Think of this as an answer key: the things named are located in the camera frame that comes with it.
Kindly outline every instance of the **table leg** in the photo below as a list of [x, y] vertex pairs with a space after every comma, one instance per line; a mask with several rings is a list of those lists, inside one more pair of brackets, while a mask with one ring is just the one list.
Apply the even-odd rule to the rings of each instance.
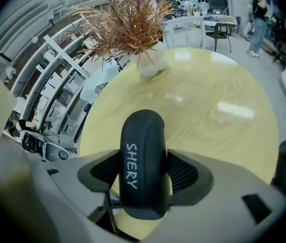
[[169, 35], [171, 35], [171, 43], [172, 43], [172, 48], [177, 48], [176, 43], [174, 42], [174, 30], [173, 27], [170, 27], [170, 33]]
[[202, 30], [202, 45], [203, 49], [205, 50], [205, 25], [203, 20], [200, 21], [200, 28]]
[[165, 41], [166, 48], [167, 48], [167, 49], [170, 49], [169, 40], [168, 40], [168, 35], [163, 35], [163, 40]]
[[214, 39], [214, 51], [216, 52], [216, 47], [218, 45], [218, 27], [217, 26], [214, 26], [214, 36], [215, 36], [215, 39]]
[[186, 44], [187, 44], [187, 48], [189, 48], [189, 39], [188, 39], [188, 35], [186, 35]]

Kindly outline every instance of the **dried plant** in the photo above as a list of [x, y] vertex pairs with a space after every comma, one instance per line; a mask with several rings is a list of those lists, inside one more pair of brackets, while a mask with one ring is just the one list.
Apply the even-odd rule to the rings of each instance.
[[107, 0], [105, 8], [79, 9], [85, 20], [81, 29], [92, 40], [99, 57], [146, 53], [162, 36], [160, 23], [175, 11], [167, 0]]

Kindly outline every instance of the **round table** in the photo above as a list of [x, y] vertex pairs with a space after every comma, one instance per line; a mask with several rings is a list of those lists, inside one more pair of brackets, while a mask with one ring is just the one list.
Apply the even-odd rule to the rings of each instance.
[[[142, 79], [131, 64], [102, 90], [85, 121], [80, 155], [119, 149], [127, 117], [150, 109], [165, 122], [167, 148], [243, 166], [270, 183], [278, 157], [278, 131], [258, 82], [216, 52], [174, 49], [166, 56], [169, 67], [151, 80]], [[113, 191], [119, 193], [118, 179]], [[123, 210], [115, 220], [119, 229], [138, 239], [160, 222], [136, 220]]]

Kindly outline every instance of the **floor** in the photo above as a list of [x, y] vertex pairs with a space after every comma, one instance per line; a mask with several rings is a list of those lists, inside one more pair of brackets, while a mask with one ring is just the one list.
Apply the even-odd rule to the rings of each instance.
[[[196, 36], [195, 42], [193, 42], [194, 39], [191, 37], [189, 38], [188, 47], [201, 48], [200, 35], [196, 33]], [[187, 47], [187, 39], [179, 35], [175, 37], [174, 42], [179, 48]], [[282, 142], [286, 140], [286, 98], [278, 82], [283, 67], [278, 61], [277, 63], [272, 64], [273, 57], [262, 50], [259, 51], [259, 58], [249, 57], [246, 53], [249, 42], [244, 38], [238, 37], [238, 35], [230, 37], [230, 42], [232, 52], [230, 52], [228, 40], [225, 39], [218, 40], [217, 52], [233, 59], [239, 65], [245, 67], [259, 82], [267, 94], [276, 114], [279, 141]], [[206, 37], [205, 47], [207, 50], [214, 51], [214, 39]]]

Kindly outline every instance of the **person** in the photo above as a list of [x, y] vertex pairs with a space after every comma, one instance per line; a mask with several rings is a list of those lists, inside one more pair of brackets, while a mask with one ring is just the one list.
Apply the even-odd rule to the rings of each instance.
[[189, 2], [188, 0], [183, 0], [184, 1], [184, 6], [185, 6], [185, 11], [187, 16], [192, 16], [193, 15], [193, 4]]
[[250, 42], [251, 38], [249, 37], [249, 32], [251, 32], [254, 28], [254, 14], [253, 14], [253, 4], [248, 4], [248, 22], [246, 27], [243, 30], [244, 38]]
[[266, 0], [253, 0], [255, 34], [250, 42], [249, 50], [247, 52], [252, 57], [259, 57], [259, 49], [266, 32], [266, 12]]
[[184, 14], [185, 14], [185, 8], [184, 8], [184, 6], [182, 6], [182, 7], [178, 10], [178, 14], [179, 14], [179, 15], [184, 15]]
[[7, 130], [9, 131], [10, 135], [19, 138], [22, 131], [35, 131], [37, 129], [37, 125], [32, 122], [28, 122], [24, 119], [20, 119], [16, 121], [14, 119], [9, 119]]

